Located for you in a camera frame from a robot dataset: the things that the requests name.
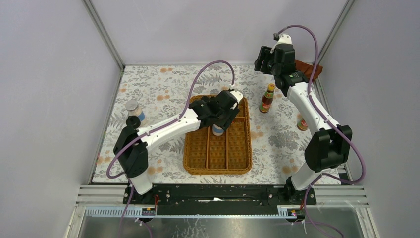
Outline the silver-lid salt jar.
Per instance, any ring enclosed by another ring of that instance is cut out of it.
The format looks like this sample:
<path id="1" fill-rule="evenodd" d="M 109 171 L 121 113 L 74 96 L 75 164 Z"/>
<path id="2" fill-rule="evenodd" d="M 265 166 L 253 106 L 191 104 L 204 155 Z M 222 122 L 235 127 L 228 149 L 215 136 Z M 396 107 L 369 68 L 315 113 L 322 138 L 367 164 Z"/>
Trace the silver-lid salt jar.
<path id="1" fill-rule="evenodd" d="M 144 125 L 147 122 L 146 116 L 137 100 L 131 99 L 127 101 L 125 108 L 127 110 L 128 116 L 137 116 L 139 118 L 141 125 Z"/>
<path id="2" fill-rule="evenodd" d="M 223 130 L 223 128 L 221 128 L 221 127 L 217 126 L 216 124 L 214 124 L 212 126 L 212 133 L 215 136 L 222 136 L 224 134 L 224 130 Z"/>

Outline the red sauce bottle yellow cap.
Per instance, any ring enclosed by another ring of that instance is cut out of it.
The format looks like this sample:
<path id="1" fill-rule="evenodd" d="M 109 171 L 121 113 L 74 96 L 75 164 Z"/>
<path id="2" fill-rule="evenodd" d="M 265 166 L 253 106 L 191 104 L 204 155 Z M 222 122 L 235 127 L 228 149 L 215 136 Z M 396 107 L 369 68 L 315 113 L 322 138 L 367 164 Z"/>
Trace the red sauce bottle yellow cap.
<path id="1" fill-rule="evenodd" d="M 274 95 L 274 91 L 276 89 L 275 84 L 269 84 L 267 87 L 267 90 L 265 91 L 260 106 L 259 106 L 259 111 L 261 113 L 268 113 L 270 108 L 271 108 L 271 104 L 273 101 L 273 95 Z"/>

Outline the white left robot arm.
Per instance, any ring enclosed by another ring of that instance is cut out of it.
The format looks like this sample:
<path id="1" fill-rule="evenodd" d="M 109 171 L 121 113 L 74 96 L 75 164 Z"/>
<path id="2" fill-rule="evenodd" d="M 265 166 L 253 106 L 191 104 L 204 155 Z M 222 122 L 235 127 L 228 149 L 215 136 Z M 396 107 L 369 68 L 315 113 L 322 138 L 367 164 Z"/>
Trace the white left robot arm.
<path id="1" fill-rule="evenodd" d="M 237 90 L 223 90 L 216 96 L 202 96 L 194 100 L 185 112 L 150 127 L 124 127 L 113 152 L 135 189 L 135 198 L 143 204 L 153 199 L 153 185 L 147 174 L 148 155 L 153 149 L 177 136 L 202 128 L 216 125 L 226 130 L 239 113 L 243 98 Z"/>

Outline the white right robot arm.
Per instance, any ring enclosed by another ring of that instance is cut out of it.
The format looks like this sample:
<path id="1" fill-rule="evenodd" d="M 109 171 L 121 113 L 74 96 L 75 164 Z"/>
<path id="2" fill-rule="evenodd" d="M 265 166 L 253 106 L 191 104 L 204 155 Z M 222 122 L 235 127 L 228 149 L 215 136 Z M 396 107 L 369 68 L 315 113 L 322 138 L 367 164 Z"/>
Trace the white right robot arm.
<path id="1" fill-rule="evenodd" d="M 276 87 L 295 105 L 312 135 L 304 152 L 305 163 L 288 179 L 290 187 L 284 190 L 285 200 L 297 204 L 304 197 L 303 190 L 322 172 L 347 162 L 352 130 L 328 115 L 310 92 L 309 79 L 296 69 L 293 45 L 261 46 L 254 65 L 255 71 L 273 76 Z"/>

